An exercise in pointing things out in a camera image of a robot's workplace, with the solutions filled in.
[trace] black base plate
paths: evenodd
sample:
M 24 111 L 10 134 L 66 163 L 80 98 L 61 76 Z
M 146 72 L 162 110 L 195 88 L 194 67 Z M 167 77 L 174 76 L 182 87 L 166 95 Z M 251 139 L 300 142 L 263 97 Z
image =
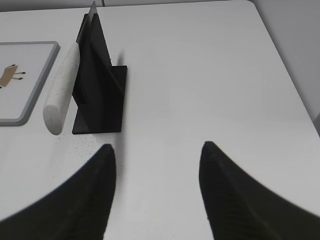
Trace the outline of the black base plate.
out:
M 118 81 L 120 87 L 123 89 L 123 92 L 126 92 L 126 83 L 127 83 L 127 66 L 112 66 L 111 72 L 115 79 Z M 101 134 L 101 133 L 119 133 L 121 132 L 121 126 L 122 126 L 122 115 L 123 115 L 123 109 L 124 105 L 121 104 L 121 116 L 119 119 L 121 119 L 121 122 L 118 123 L 117 126 L 108 126 L 108 125 L 96 125 L 93 128 L 89 128 L 84 117 L 82 116 L 81 112 L 77 111 L 74 125 L 72 129 L 72 133 L 74 135 L 77 134 Z

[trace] thin metal blade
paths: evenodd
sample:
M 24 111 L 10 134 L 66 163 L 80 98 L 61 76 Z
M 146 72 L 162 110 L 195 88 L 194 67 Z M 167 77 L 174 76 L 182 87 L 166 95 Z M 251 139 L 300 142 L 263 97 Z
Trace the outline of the thin metal blade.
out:
M 78 37 L 76 38 L 76 42 L 77 42 L 78 44 L 80 44 L 81 39 L 82 39 L 82 37 L 83 37 L 84 32 L 86 31 L 86 29 L 87 29 L 89 26 L 91 26 L 91 22 L 92 22 L 92 18 L 93 18 L 93 16 L 94 16 L 94 14 L 97 14 L 97 13 L 98 13 L 98 11 L 97 11 L 96 2 L 93 1 L 92 6 L 91 6 L 91 8 L 90 8 L 90 11 L 89 11 L 88 15 L 86 16 L 83 25 L 81 26 L 81 29 L 80 29 L 79 34 L 78 34 Z

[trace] gray wall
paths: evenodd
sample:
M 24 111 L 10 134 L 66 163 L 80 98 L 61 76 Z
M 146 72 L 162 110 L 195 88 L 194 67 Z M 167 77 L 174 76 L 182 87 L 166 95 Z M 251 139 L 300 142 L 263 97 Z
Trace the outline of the gray wall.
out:
M 312 120 L 320 113 L 320 0 L 254 0 Z

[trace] white cylinder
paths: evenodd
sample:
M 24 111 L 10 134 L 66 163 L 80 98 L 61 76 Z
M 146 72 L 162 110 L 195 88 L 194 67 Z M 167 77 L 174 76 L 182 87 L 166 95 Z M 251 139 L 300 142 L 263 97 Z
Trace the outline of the white cylinder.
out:
M 44 123 L 53 135 L 59 135 L 64 127 L 79 65 L 80 50 L 75 42 L 55 76 L 43 108 Z

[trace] black holder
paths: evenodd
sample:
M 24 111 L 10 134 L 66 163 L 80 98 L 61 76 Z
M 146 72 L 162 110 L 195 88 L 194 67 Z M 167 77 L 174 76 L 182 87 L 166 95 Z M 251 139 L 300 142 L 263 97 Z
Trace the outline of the black holder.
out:
M 81 28 L 87 14 L 84 15 Z M 122 128 L 127 66 L 112 66 L 97 13 L 79 43 L 80 66 L 73 88 L 78 106 L 73 134 L 119 133 Z

